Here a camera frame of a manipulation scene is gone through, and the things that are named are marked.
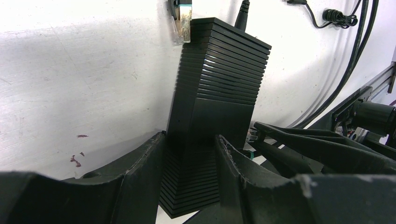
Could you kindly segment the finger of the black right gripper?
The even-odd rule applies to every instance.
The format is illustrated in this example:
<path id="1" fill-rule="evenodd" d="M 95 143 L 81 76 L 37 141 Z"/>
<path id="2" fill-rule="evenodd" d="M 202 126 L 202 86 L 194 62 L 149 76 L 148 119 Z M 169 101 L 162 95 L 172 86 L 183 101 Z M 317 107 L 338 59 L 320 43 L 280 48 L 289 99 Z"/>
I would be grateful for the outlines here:
<path id="1" fill-rule="evenodd" d="M 323 173 L 314 173 L 308 163 L 289 155 L 283 150 L 268 144 L 266 142 L 253 142 L 252 147 L 258 151 L 264 158 L 269 161 L 278 173 L 285 178 L 293 178 L 296 175 L 321 175 Z"/>
<path id="2" fill-rule="evenodd" d="M 396 173 L 393 159 L 331 131 L 280 128 L 261 122 L 255 122 L 254 128 L 339 174 Z"/>

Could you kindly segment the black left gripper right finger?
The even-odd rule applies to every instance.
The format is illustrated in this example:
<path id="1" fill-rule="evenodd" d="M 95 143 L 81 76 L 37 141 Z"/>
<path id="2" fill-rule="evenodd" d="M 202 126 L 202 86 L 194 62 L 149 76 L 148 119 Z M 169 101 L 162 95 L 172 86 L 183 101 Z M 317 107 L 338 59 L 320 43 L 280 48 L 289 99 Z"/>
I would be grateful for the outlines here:
<path id="1" fill-rule="evenodd" d="M 215 138 L 222 224 L 393 224 L 394 175 L 277 175 Z"/>

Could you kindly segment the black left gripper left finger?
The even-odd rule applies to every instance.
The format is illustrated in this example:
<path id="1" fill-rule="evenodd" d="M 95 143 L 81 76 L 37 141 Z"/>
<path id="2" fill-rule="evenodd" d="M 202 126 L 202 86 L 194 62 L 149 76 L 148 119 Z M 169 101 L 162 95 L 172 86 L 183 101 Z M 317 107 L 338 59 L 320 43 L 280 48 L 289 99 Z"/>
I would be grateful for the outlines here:
<path id="1" fill-rule="evenodd" d="M 1 172 L 3 224 L 153 224 L 163 174 L 166 132 L 81 178 Z"/>

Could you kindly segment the black ribbed network switch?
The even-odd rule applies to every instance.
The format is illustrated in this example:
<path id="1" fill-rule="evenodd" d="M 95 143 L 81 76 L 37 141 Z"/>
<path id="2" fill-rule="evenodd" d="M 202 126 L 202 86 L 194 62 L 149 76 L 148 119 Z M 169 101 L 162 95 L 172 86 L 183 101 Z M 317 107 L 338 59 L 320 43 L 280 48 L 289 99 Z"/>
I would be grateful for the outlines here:
<path id="1" fill-rule="evenodd" d="M 215 136 L 243 149 L 270 51 L 218 18 L 191 21 L 164 152 L 159 204 L 170 218 L 219 202 Z"/>

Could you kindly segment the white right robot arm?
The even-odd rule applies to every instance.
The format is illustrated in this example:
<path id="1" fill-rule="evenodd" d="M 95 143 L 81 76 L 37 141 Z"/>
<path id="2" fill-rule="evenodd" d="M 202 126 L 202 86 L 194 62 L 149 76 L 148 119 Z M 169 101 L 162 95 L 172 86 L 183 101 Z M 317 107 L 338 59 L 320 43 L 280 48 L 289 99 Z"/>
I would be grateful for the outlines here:
<path id="1" fill-rule="evenodd" d="M 257 122 L 251 142 L 283 177 L 317 175 L 394 175 L 396 109 L 357 101 L 342 113 L 335 130 L 281 128 Z"/>

